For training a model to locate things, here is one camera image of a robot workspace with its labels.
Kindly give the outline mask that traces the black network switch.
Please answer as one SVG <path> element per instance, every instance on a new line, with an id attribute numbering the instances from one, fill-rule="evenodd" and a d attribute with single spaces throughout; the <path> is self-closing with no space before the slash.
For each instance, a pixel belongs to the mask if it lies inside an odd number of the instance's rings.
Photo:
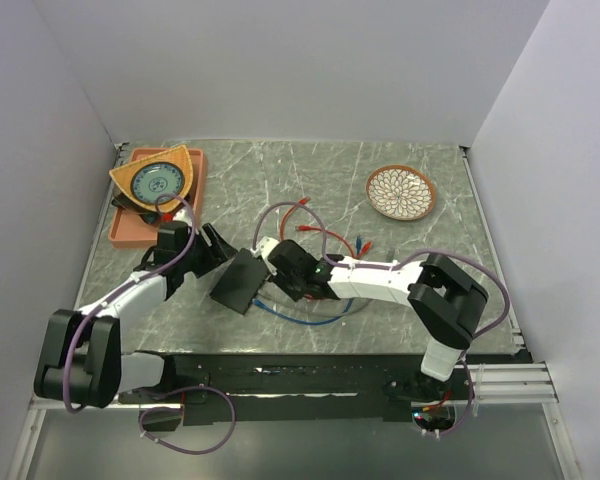
<path id="1" fill-rule="evenodd" d="M 219 278 L 209 296 L 220 305 L 244 315 L 250 308 L 269 270 L 261 258 L 241 249 Z"/>

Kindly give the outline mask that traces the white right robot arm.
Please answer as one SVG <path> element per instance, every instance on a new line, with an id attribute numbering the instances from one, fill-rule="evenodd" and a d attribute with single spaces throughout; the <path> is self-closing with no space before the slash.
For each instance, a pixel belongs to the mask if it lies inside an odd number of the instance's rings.
<path id="1" fill-rule="evenodd" d="M 452 386 L 452 372 L 469 349 L 488 301 L 486 290 L 449 256 L 428 253 L 424 260 L 364 262 L 332 255 L 317 259 L 292 240 L 275 242 L 262 253 L 273 282 L 294 301 L 365 299 L 411 307 L 430 335 L 417 386 L 436 399 Z"/>

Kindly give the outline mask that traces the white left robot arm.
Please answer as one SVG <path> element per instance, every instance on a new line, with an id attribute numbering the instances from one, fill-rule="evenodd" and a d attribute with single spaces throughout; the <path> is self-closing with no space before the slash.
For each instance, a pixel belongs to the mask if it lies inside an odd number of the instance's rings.
<path id="1" fill-rule="evenodd" d="M 163 224 L 141 263 L 113 291 L 77 310 L 49 318 L 34 377 L 36 396 L 64 403 L 71 413 L 104 408 L 126 392 L 144 390 L 154 401 L 178 389 L 172 359 L 150 351 L 125 353 L 122 336 L 131 323 L 167 301 L 187 275 L 201 278 L 233 259 L 236 249 L 211 224 Z"/>

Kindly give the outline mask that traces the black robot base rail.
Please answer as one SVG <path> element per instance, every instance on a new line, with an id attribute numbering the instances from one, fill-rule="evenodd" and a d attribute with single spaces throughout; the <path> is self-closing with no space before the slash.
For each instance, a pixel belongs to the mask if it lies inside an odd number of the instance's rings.
<path id="1" fill-rule="evenodd" d="M 170 354 L 166 384 L 120 395 L 123 404 L 184 408 L 187 426 L 246 421 L 380 418 L 409 422 L 418 403 L 465 401 L 462 367 L 441 382 L 412 354 Z"/>

